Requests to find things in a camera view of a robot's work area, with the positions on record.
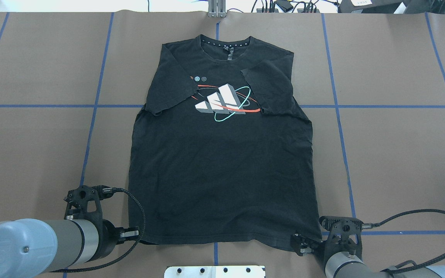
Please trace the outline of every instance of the t-shirt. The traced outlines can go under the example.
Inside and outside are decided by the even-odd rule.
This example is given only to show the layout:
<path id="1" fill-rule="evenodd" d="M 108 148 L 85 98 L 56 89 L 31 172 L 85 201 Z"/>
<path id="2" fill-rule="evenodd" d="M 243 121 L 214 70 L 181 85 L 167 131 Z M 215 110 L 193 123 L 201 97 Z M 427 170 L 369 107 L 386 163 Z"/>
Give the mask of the t-shirt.
<path id="1" fill-rule="evenodd" d="M 291 51 L 249 37 L 162 45 L 132 135 L 129 191 L 143 241 L 321 239 L 312 124 L 293 97 Z M 129 203 L 130 225 L 142 225 Z"/>

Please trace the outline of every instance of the cable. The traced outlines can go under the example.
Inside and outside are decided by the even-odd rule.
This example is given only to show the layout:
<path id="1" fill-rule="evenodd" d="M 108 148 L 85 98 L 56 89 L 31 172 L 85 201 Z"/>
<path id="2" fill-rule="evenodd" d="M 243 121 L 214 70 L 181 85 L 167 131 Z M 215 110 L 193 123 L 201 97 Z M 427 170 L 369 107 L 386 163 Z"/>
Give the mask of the cable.
<path id="1" fill-rule="evenodd" d="M 113 188 L 113 192 L 123 192 L 123 193 L 126 193 L 135 202 L 135 204 L 140 208 L 140 210 L 142 212 L 142 220 L 143 220 L 142 232 L 140 233 L 140 236 L 138 237 L 138 239 L 136 239 L 135 243 L 133 245 L 131 245 L 131 248 L 129 248 L 129 250 L 126 251 L 125 254 L 121 255 L 121 257 L 118 257 L 116 260 L 113 260 L 113 261 L 111 261 L 111 262 L 109 262 L 107 264 L 101 264 L 100 266 L 90 267 L 90 268 L 81 268 L 81 269 L 59 269 L 59 270 L 55 270 L 55 271 L 51 271 L 51 272 L 76 273 L 76 272 L 93 271 L 93 270 L 97 270 L 97 269 L 102 269 L 104 267 L 108 267 L 108 266 L 110 266 L 112 264 L 116 264 L 117 262 L 119 262 L 120 260 L 122 260 L 126 256 L 128 256 L 129 253 L 131 253 L 133 251 L 133 249 L 135 248 L 135 246 L 140 242 L 140 240 L 143 237 L 143 234 L 145 234 L 145 211 L 143 210 L 142 205 L 135 198 L 135 196 L 133 196 L 133 194 L 131 194 L 128 190 L 126 190 L 124 188 Z"/>
<path id="2" fill-rule="evenodd" d="M 255 5 L 256 5 L 256 2 L 257 2 L 258 0 L 255 0 L 255 2 L 254 2 L 254 5 L 252 6 L 252 10 L 250 11 L 250 12 L 253 12 L 253 9 L 255 8 Z"/>
<path id="3" fill-rule="evenodd" d="M 239 12 L 244 13 L 244 11 L 241 11 L 241 10 L 239 10 L 239 9 L 237 9 L 237 8 L 231 8 L 231 9 L 228 9 L 228 11 L 230 11 L 230 10 L 237 10 L 237 11 L 239 11 Z"/>
<path id="4" fill-rule="evenodd" d="M 337 2 L 337 1 L 336 2 L 329 1 L 329 0 L 320 0 L 320 1 L 328 2 L 328 3 L 331 3 L 331 4 L 335 5 L 335 6 L 339 6 L 339 2 Z M 291 3 L 301 3 L 299 1 L 289 1 L 289 2 L 291 2 Z"/>
<path id="5" fill-rule="evenodd" d="M 293 7 L 293 9 L 291 10 L 291 13 L 295 12 L 296 7 L 298 7 L 298 5 L 300 3 L 303 3 L 303 10 L 305 11 L 305 9 L 307 8 L 307 3 L 304 1 L 300 1 L 300 2 L 298 2 L 298 4 L 295 5 L 295 7 Z"/>
<path id="6" fill-rule="evenodd" d="M 413 214 L 413 213 L 421 213 L 421 212 L 436 212 L 436 213 L 442 213 L 442 214 L 445 214 L 445 210 L 439 210 L 439 209 L 418 209 L 418 210 L 410 210 L 410 211 L 406 211 L 406 212 L 403 212 L 403 213 L 399 213 L 399 214 L 394 215 L 394 216 L 392 216 L 392 217 L 390 217 L 390 218 L 387 218 L 386 220 L 384 220 L 384 221 L 382 221 L 382 222 L 380 222 L 380 223 L 375 223 L 375 224 L 372 224 L 372 225 L 373 225 L 373 227 L 380 227 L 380 226 L 384 225 L 385 223 L 387 223 L 387 222 L 389 222 L 389 221 L 391 221 L 391 220 L 393 220 L 393 219 L 395 219 L 395 218 L 398 218 L 398 217 L 400 217 L 400 216 L 404 216 L 404 215 L 408 215 L 408 214 Z M 417 270 L 417 269 L 420 269 L 420 268 L 427 267 L 427 266 L 429 266 L 429 265 L 431 265 L 431 264 L 438 263 L 438 262 L 442 261 L 443 259 L 445 259 L 445 253 L 442 254 L 442 255 L 440 255 L 439 257 L 435 257 L 434 259 L 431 259 L 431 260 L 429 260 L 429 261 L 426 261 L 425 263 L 422 263 L 422 264 L 418 264 L 418 265 L 416 265 L 416 266 L 407 267 L 407 268 L 403 268 L 403 269 L 397 269 L 397 270 L 384 270 L 384 271 L 385 271 L 385 272 L 388 272 L 388 273 L 390 273 L 390 274 L 404 273 L 404 272 L 407 272 L 407 271 L 413 271 L 413 270 Z"/>

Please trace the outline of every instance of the adidas logo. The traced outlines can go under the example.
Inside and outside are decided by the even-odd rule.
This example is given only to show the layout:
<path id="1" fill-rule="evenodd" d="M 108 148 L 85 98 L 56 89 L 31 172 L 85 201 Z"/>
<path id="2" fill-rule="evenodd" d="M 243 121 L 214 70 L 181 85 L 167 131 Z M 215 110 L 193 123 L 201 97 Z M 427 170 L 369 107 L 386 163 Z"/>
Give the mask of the adidas logo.
<path id="1" fill-rule="evenodd" d="M 208 95 L 207 100 L 197 103 L 195 108 L 202 113 L 245 114 L 233 86 L 225 84 L 218 89 L 219 92 Z"/>

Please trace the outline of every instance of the metal plate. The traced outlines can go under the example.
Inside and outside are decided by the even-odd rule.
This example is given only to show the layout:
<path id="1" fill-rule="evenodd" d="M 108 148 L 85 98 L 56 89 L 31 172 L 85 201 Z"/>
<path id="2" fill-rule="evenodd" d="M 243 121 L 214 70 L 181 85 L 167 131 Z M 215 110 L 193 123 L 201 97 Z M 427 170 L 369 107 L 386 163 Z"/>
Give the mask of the metal plate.
<path id="1" fill-rule="evenodd" d="M 164 278 L 265 278 L 265 266 L 168 267 Z"/>

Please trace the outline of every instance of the folded sleeve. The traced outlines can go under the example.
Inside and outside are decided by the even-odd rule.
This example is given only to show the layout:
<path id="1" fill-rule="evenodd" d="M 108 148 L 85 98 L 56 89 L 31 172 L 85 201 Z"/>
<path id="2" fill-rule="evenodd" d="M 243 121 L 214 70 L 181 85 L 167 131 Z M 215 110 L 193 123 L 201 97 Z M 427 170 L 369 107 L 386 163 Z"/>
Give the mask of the folded sleeve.
<path id="1" fill-rule="evenodd" d="M 278 59 L 263 60 L 241 73 L 263 114 L 291 115 L 308 121 L 293 97 L 292 67 L 293 53 L 288 53 Z"/>
<path id="2" fill-rule="evenodd" d="M 173 53 L 163 44 L 159 65 L 147 94 L 145 109 L 157 116 L 163 110 L 193 95 L 197 88 Z"/>

